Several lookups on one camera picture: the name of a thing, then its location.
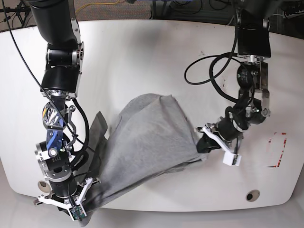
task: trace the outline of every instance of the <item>white tabletop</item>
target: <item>white tabletop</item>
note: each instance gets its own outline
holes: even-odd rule
[[[145,93],[172,94],[193,126],[213,123],[231,105],[212,85],[191,86],[183,80],[194,60],[231,50],[233,27],[180,21],[128,20],[80,23],[85,59],[78,101],[91,123],[98,111],[109,126],[124,106]],[[42,80],[46,42],[35,27],[14,31],[29,67]],[[44,141],[41,120],[47,100],[23,65],[9,33],[0,34],[1,83],[0,157],[9,184],[20,194],[36,197],[43,175],[34,155]],[[239,167],[221,161],[212,152],[202,165],[182,173],[160,176],[105,205],[106,208],[149,211],[210,211],[263,207],[286,202],[304,163],[303,101],[304,41],[270,34],[270,109],[263,124],[245,133]],[[210,61],[189,71],[190,80],[208,78]],[[237,96],[236,70],[231,63],[217,79],[223,90]],[[80,138],[84,124],[75,113]],[[284,150],[281,164],[277,165]],[[261,195],[255,202],[245,197],[251,190]]]

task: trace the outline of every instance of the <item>white table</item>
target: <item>white table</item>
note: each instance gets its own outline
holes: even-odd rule
[[[188,64],[202,56],[230,51],[233,27],[120,20],[81,22],[80,31],[86,49],[78,101],[90,123],[101,111],[111,126],[131,99],[145,93],[172,94],[193,126],[215,122],[231,105],[211,84],[186,84],[183,73]],[[46,42],[35,27],[14,31],[14,35],[29,67],[41,81]],[[46,138],[41,112],[47,100],[23,65],[9,33],[0,34],[0,41],[0,157],[11,188],[36,197],[41,194],[37,183],[43,181],[43,175],[34,150],[35,144]],[[203,165],[160,176],[105,205],[106,208],[211,211],[288,201],[304,163],[304,41],[271,34],[270,42],[272,58],[267,62],[272,115],[245,133],[241,165],[224,165],[223,152],[212,152]],[[189,78],[208,78],[210,61],[195,65]],[[233,96],[238,93],[237,68],[238,64],[231,63],[217,79],[223,90]],[[73,121],[83,139],[80,114],[75,113]],[[277,165],[285,138],[280,166],[269,168]],[[259,199],[246,201],[247,193],[255,189],[261,192]]]

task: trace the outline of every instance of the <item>round hole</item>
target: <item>round hole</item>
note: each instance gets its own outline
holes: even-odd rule
[[[59,172],[61,172],[62,171],[62,167],[58,167],[58,168],[55,168],[54,169],[54,172],[55,173],[59,173]]]
[[[248,202],[254,202],[259,198],[260,196],[260,191],[259,190],[252,190],[246,195],[246,200]]]
[[[39,181],[38,182],[38,188],[45,193],[50,193],[51,192],[51,187],[49,186],[48,183],[44,181]]]

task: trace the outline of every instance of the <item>gray cloth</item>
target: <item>gray cloth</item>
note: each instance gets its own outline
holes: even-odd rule
[[[90,129],[90,147],[102,160],[101,183],[86,195],[84,207],[89,213],[81,221],[83,226],[95,209],[144,182],[207,158],[197,153],[193,129],[171,95],[146,94],[133,99],[119,114],[108,141],[106,130],[98,113]],[[100,164],[97,154],[91,161],[91,170]]]

